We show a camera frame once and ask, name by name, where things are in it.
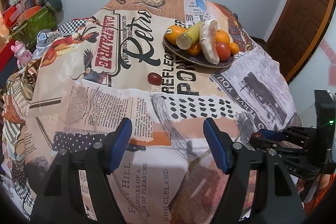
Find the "dark red grape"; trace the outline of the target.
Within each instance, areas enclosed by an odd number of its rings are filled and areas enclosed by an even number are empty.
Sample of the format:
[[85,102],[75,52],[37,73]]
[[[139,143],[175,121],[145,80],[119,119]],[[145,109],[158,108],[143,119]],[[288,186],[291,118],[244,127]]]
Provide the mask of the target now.
[[161,86],[162,77],[158,73],[151,72],[147,75],[147,81],[151,85]]
[[252,135],[251,135],[251,138],[250,138],[250,140],[252,140],[252,139],[261,139],[263,136],[262,136],[262,133],[261,132],[255,132],[255,133],[253,133]]

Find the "small orange kumquat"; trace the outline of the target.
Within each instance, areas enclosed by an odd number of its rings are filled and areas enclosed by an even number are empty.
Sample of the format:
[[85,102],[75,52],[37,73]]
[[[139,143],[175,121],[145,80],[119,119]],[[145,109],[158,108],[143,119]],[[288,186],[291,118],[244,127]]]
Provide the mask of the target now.
[[236,43],[229,43],[228,46],[232,55],[237,55],[240,52],[240,48]]

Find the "red tomato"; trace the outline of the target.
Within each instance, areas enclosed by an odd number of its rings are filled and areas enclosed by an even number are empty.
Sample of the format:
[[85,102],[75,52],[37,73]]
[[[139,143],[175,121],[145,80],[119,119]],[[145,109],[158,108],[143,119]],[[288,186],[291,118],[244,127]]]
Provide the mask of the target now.
[[227,43],[215,42],[218,57],[221,62],[227,61],[231,56],[231,50]]

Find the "orange mandarin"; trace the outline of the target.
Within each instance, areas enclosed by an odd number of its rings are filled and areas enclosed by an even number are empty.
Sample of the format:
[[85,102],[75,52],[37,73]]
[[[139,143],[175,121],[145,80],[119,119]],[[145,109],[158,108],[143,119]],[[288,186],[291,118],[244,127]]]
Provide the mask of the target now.
[[200,43],[195,43],[188,50],[186,50],[186,52],[190,56],[197,56],[199,53],[201,53],[201,51],[202,51],[202,47],[201,47]]

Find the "yellow-green sugarcane piece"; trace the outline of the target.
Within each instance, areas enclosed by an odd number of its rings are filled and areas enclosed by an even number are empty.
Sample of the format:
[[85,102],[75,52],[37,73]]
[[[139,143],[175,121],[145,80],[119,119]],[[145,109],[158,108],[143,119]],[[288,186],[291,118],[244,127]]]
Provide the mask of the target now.
[[193,26],[189,27],[183,34],[180,34],[176,38],[176,45],[181,50],[188,50],[191,48],[196,42],[199,41],[199,30],[203,22],[198,22]]

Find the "dark purple plate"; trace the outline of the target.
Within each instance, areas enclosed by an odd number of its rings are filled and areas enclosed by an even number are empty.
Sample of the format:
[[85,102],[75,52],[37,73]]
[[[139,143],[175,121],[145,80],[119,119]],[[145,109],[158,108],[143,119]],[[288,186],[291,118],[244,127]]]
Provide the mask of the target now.
[[207,68],[229,68],[233,61],[234,57],[230,56],[227,61],[220,62],[217,65],[210,64],[207,59],[205,58],[203,53],[199,53],[197,56],[191,56],[186,51],[179,49],[177,46],[170,44],[166,38],[163,38],[163,45],[171,52],[174,53],[176,56],[180,57],[181,59],[193,63],[195,65]]

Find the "round orange on plate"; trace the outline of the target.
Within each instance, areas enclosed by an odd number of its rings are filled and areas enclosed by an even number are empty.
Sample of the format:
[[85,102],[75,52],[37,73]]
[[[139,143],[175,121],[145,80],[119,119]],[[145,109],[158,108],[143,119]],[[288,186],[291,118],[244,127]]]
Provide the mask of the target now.
[[229,44],[230,36],[224,30],[217,30],[216,35],[215,35],[215,41]]

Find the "brown wooden door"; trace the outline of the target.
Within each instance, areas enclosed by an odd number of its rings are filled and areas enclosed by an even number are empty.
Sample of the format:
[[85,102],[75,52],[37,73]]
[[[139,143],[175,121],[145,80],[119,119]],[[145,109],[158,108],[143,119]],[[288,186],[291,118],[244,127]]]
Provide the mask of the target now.
[[289,83],[309,61],[335,11],[335,0],[287,0],[266,48]]

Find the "printed newspaper tablecloth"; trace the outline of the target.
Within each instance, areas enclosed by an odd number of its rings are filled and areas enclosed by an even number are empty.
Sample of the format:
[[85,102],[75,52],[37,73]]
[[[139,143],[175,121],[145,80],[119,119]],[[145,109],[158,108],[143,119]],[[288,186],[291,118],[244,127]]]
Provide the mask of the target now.
[[[204,68],[163,46],[169,26],[214,19],[240,52]],[[151,72],[162,77],[151,85]],[[127,223],[209,223],[227,178],[203,134],[212,118],[235,141],[300,126],[280,66],[225,6],[204,0],[111,0],[7,81],[1,181],[29,219],[54,157],[85,151],[123,118],[132,135],[108,177]]]

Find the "orange with sticker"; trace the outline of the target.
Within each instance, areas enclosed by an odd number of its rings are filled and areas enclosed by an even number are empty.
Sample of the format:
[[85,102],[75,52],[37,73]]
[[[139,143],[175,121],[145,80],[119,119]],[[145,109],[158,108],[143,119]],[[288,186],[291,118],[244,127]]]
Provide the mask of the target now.
[[186,31],[184,27],[172,25],[165,32],[165,39],[172,45],[176,46],[176,39]]

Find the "pink toy figure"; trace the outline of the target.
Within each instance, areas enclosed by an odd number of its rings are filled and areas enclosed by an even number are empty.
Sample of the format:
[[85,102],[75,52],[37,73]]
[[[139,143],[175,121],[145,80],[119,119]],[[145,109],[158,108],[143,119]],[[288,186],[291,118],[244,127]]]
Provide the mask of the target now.
[[25,67],[25,65],[32,60],[32,53],[26,49],[23,42],[15,41],[15,44],[11,46],[11,50],[15,58],[17,59],[17,66],[19,69]]

